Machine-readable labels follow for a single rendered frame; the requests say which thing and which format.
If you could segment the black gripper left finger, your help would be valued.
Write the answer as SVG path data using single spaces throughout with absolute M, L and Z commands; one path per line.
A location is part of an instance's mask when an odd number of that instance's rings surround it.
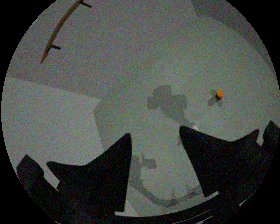
M 131 157 L 131 137 L 130 133 L 125 133 L 124 137 L 117 139 L 104 153 L 84 166 L 52 161 L 46 162 L 46 166 L 59 181 L 86 189 L 116 209 L 115 212 L 124 212 Z

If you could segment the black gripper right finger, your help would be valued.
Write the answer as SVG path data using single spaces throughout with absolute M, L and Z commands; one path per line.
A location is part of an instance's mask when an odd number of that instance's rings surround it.
M 245 137 L 229 142 L 196 129 L 179 127 L 182 147 L 185 147 L 205 197 L 217 191 L 217 186 L 224 181 L 241 154 L 254 144 L 259 133 L 259 129 L 255 129 Z

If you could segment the orange-brown cylinder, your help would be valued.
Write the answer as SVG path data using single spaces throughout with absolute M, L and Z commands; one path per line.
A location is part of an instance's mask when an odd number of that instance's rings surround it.
M 219 99 L 222 98 L 222 94 L 224 94 L 224 92 L 222 92 L 222 89 L 217 89 L 217 93 L 215 96 L 217 101 L 219 101 Z

